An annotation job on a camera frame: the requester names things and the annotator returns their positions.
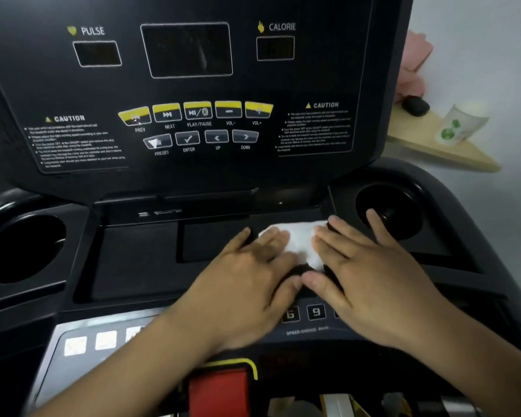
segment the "forearm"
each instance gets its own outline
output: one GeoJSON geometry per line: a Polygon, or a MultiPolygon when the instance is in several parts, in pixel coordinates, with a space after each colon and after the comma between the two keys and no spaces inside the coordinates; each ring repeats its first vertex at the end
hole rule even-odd
{"type": "Polygon", "coordinates": [[[451,305],[426,322],[407,352],[488,416],[521,416],[521,351],[451,305]]]}
{"type": "Polygon", "coordinates": [[[34,417],[137,417],[155,407],[212,345],[169,310],[104,363],[37,410],[34,417]]]}

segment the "white tissue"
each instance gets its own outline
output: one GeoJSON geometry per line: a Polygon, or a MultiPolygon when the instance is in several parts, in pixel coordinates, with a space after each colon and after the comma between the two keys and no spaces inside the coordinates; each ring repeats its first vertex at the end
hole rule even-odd
{"type": "MultiPolygon", "coordinates": [[[[285,246],[285,252],[297,253],[299,256],[299,264],[307,264],[314,270],[323,272],[324,265],[322,259],[317,252],[314,251],[311,244],[311,238],[314,236],[314,228],[317,225],[325,226],[326,221],[314,221],[314,222],[293,222],[291,224],[276,224],[270,227],[277,227],[280,231],[289,232],[289,242],[285,246]]],[[[263,230],[259,233],[259,237],[267,231],[263,230]]]]}

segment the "treadmill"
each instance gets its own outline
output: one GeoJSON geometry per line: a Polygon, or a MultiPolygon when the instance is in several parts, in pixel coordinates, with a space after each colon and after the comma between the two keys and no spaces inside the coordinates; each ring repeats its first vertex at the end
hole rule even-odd
{"type": "MultiPolygon", "coordinates": [[[[412,1],[0,0],[0,172],[16,187],[0,195],[0,416],[124,345],[243,227],[335,213],[372,237],[368,208],[521,349],[521,290],[472,219],[380,158],[412,1]]],[[[461,396],[305,288],[273,332],[212,361],[247,369],[252,415],[293,395],[351,393],[373,416],[386,392],[418,415],[461,396]]],[[[187,410],[184,381],[157,415],[187,410]]]]}

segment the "cup holder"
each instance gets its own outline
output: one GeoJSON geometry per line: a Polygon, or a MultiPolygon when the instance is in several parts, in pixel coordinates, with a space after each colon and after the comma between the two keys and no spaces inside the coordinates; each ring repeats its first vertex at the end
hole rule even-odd
{"type": "Polygon", "coordinates": [[[392,186],[374,184],[362,189],[357,195],[355,207],[369,228],[367,210],[376,210],[396,240],[411,238],[423,227],[423,215],[417,203],[408,194],[392,186]]]}
{"type": "Polygon", "coordinates": [[[33,215],[0,229],[0,283],[32,277],[58,255],[65,225],[51,215],[33,215]]]}

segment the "person's left hand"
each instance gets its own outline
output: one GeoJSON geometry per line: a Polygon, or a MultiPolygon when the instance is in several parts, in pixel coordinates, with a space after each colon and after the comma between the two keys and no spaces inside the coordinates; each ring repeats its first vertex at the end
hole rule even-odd
{"type": "Polygon", "coordinates": [[[242,247],[249,234],[249,228],[237,234],[168,310],[200,331],[214,352],[241,348],[269,333],[302,285],[299,276],[291,276],[274,291],[298,262],[295,253],[282,253],[287,231],[273,227],[242,247]]]}

